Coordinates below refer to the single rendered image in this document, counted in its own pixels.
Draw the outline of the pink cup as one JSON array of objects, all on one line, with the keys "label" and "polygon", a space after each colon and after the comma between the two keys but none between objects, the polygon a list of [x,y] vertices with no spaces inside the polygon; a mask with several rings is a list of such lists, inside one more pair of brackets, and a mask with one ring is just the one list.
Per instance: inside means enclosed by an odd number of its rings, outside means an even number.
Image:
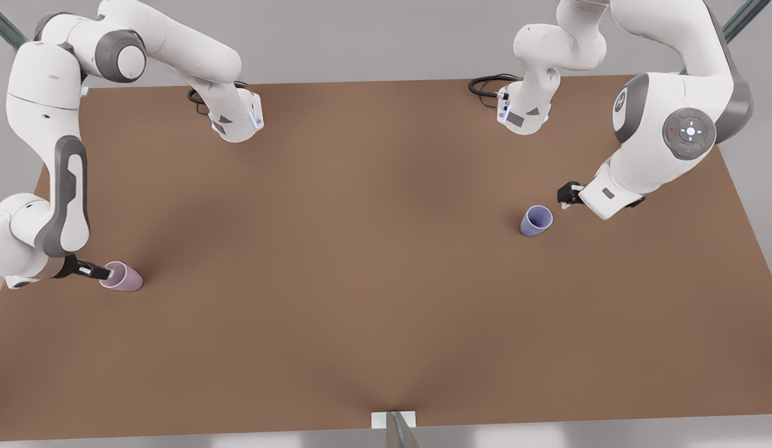
[{"label": "pink cup", "polygon": [[112,261],[105,265],[110,271],[107,279],[99,280],[99,283],[107,289],[122,292],[138,291],[144,284],[143,278],[135,269],[121,261]]}]

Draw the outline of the purple cup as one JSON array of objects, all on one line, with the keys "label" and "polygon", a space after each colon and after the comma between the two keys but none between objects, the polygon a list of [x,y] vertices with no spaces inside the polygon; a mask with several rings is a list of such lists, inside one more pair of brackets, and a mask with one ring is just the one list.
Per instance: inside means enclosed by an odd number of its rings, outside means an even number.
[{"label": "purple cup", "polygon": [[547,230],[553,221],[553,214],[547,207],[534,205],[523,215],[519,232],[525,237],[534,237]]}]

